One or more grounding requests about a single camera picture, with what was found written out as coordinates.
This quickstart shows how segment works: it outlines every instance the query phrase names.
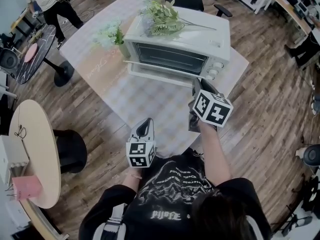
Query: black t-shirt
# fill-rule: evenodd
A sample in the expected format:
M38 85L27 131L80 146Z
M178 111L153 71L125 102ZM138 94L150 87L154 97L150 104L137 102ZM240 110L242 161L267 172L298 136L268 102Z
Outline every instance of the black t-shirt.
M137 195L123 185L103 193L80 226L80 240L91 240L96 228L109 219L113 207L122 203L129 205L122 221L126 224L126 240L197 239L191 219L192 203L198 195L218 190L242 201L264 239L271 238L251 181L234 178L214 187L205 177L203 161L193 156L190 149L168 159L156 157L142 176Z

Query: round wooden table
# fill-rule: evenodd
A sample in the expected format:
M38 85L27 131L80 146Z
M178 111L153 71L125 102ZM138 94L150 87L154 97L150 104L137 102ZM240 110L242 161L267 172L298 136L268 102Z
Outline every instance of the round wooden table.
M19 125L26 129L23 144L30 160L25 176L36 175L42 185L41 194L30 201L41 208L51 208L57 203L61 190L60 161L53 129L44 109L30 99L16 108L9 136L20 138L15 135Z

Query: vase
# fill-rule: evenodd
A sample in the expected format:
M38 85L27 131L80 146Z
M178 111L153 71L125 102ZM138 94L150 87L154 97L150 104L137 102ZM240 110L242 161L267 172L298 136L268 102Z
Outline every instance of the vase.
M128 48L126 47L125 43L119 44L119 50L122 53L123 57L126 59L130 58L130 53L128 51Z

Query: white cube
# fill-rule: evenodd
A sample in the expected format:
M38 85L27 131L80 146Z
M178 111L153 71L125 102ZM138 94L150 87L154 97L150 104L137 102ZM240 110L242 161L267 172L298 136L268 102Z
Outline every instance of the white cube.
M223 127L233 108L228 99L201 89L192 109L201 121Z
M132 168L150 167L156 155L156 142L127 142L126 157Z

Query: dark hair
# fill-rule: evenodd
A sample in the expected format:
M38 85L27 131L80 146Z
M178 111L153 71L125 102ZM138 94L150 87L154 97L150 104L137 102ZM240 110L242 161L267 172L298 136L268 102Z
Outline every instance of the dark hair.
M192 204L192 219L200 239L255 240L242 202L221 193L199 196Z

